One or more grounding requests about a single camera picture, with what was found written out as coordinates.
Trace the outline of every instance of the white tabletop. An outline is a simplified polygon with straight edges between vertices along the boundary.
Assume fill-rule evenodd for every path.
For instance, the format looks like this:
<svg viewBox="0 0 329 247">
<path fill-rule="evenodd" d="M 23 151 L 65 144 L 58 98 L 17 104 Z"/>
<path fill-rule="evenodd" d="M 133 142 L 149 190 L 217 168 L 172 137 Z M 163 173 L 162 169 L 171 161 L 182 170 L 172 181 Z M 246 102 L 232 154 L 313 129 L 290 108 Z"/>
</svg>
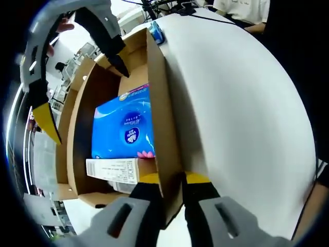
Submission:
<svg viewBox="0 0 329 247">
<path fill-rule="evenodd" d="M 197 15 L 226 21 L 206 9 Z M 312 130 L 294 84 L 236 26 L 178 14 L 157 23 L 167 40 L 160 48 L 185 169 L 208 175 L 266 232 L 290 238 L 315 168 Z M 185 231 L 184 218 L 176 220 Z"/>
</svg>

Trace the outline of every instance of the barcode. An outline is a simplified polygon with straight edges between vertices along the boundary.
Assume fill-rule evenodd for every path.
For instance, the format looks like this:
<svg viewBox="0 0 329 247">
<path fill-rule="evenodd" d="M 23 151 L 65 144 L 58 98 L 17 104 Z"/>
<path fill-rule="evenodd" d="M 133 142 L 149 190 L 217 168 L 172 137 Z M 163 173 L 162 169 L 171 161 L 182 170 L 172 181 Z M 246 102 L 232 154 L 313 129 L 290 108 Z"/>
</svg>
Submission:
<svg viewBox="0 0 329 247">
<path fill-rule="evenodd" d="M 95 176 L 95 163 L 92 160 L 87 160 L 87 175 Z"/>
<path fill-rule="evenodd" d="M 122 193 L 131 194 L 136 184 L 116 183 L 117 190 Z"/>
</svg>

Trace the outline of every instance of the human hand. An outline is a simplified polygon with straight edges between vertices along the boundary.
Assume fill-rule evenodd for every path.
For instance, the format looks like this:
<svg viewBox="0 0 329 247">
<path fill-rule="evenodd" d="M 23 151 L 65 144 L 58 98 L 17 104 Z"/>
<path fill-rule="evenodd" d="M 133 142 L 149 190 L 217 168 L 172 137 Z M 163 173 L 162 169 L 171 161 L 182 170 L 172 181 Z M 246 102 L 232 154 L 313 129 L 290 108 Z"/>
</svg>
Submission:
<svg viewBox="0 0 329 247">
<path fill-rule="evenodd" d="M 60 33 L 60 32 L 65 32 L 68 30 L 72 30 L 74 29 L 74 25 L 72 23 L 68 23 L 68 18 L 63 18 L 60 22 L 60 24 L 58 25 L 58 28 L 56 30 L 56 32 Z M 47 56 L 52 57 L 55 53 L 55 50 L 53 48 L 52 45 L 48 46 L 48 50 L 47 50 Z"/>
</svg>

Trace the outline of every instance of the tissue package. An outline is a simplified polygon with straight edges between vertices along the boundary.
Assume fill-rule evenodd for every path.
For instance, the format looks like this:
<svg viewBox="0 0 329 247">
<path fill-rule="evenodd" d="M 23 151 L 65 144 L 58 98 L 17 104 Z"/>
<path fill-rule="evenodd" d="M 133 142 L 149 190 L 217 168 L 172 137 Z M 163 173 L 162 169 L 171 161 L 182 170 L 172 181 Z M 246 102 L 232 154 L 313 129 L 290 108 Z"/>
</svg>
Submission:
<svg viewBox="0 0 329 247">
<path fill-rule="evenodd" d="M 93 158 L 153 158 L 149 85 L 125 93 L 95 110 Z"/>
</svg>

